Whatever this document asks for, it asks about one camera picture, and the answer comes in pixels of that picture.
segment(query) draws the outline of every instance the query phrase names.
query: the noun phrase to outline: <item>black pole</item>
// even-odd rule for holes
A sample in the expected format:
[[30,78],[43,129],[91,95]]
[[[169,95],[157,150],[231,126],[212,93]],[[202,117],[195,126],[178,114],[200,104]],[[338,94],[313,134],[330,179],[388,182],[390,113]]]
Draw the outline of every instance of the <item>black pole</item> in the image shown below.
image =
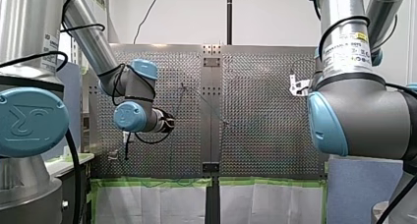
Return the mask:
[[232,0],[227,0],[227,45],[232,44]]

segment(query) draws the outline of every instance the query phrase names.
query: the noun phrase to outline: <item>green tape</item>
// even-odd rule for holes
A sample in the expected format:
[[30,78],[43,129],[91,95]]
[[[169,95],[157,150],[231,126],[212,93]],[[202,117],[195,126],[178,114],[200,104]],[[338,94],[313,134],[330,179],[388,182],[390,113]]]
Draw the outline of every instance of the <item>green tape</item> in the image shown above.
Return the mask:
[[328,181],[322,181],[323,186],[323,198],[322,198],[322,224],[328,223]]
[[209,187],[211,179],[155,179],[122,177],[91,180],[97,187],[146,187],[146,188],[191,188]]
[[265,184],[283,187],[300,187],[300,188],[322,188],[325,187],[320,180],[298,181],[291,179],[276,179],[276,178],[220,178],[221,186],[251,186],[255,184]]
[[95,224],[95,214],[96,214],[96,206],[97,206],[97,194],[98,194],[98,185],[97,183],[93,182],[93,180],[91,180],[91,192],[90,192],[90,197],[91,197],[91,212],[92,212],[92,218],[91,218],[91,223]]

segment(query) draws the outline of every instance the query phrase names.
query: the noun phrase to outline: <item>metal bracket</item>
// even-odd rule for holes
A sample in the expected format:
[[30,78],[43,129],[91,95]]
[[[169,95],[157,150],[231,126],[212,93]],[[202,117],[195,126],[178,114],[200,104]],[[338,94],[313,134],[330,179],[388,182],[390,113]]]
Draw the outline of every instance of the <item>metal bracket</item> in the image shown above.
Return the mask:
[[218,173],[220,171],[220,164],[218,162],[204,162],[203,172],[204,173]]
[[204,67],[220,67],[220,58],[204,58]]

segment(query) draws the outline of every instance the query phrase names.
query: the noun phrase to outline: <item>vertical metal post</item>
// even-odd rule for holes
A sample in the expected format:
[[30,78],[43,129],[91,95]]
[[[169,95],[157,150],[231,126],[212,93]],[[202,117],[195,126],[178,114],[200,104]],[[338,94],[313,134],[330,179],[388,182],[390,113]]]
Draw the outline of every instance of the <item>vertical metal post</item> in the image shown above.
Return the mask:
[[220,186],[218,182],[220,151],[220,93],[221,93],[221,46],[203,46],[202,95],[201,102],[202,160],[205,177],[211,178],[206,192],[206,224],[220,223]]
[[232,45],[232,5],[233,0],[227,0],[227,45]]

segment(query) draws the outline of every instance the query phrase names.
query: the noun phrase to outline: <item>white object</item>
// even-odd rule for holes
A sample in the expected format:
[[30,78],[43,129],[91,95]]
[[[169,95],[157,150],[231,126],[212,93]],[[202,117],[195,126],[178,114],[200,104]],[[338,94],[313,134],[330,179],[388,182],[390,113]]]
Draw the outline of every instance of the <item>white object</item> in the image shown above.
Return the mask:
[[291,94],[294,96],[307,96],[309,95],[310,80],[301,80],[296,82],[295,74],[289,76]]
[[[129,132],[123,132],[123,143],[126,143],[126,141],[128,140],[129,134],[130,134]],[[134,135],[131,135],[129,138],[129,142],[134,142],[134,141],[135,141]]]

